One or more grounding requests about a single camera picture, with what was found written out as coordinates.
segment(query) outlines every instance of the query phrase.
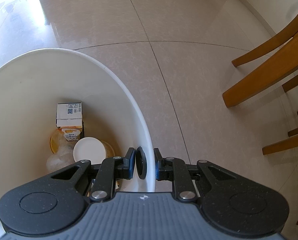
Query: metal screw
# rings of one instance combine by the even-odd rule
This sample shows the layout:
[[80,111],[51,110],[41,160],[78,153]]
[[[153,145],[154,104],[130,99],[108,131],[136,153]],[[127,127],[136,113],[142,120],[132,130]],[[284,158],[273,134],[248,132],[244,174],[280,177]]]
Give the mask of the metal screw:
[[196,196],[192,191],[183,191],[180,193],[182,199],[193,199]]
[[92,192],[91,197],[95,199],[102,199],[102,198],[105,198],[107,195],[108,195],[107,192],[103,190],[97,190]]

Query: gray gripper base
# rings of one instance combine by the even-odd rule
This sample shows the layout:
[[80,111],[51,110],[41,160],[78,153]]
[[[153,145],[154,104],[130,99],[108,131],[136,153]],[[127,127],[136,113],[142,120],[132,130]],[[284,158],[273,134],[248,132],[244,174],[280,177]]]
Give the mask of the gray gripper base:
[[[107,202],[90,205],[73,226],[50,236],[5,234],[1,240],[237,240],[211,225],[193,204],[176,201],[171,193],[117,192]],[[282,240],[279,234],[262,240]]]

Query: tile floor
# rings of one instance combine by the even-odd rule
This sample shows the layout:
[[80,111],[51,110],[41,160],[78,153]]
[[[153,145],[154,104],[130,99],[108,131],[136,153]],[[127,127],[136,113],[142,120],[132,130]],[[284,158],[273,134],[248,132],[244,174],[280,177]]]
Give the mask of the tile floor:
[[298,148],[261,152],[298,126],[298,87],[285,94],[282,81],[230,109],[222,100],[269,56],[231,60],[269,38],[238,0],[0,0],[0,67],[46,47],[94,57],[131,91],[164,157],[208,159],[280,191],[282,233],[298,239]]

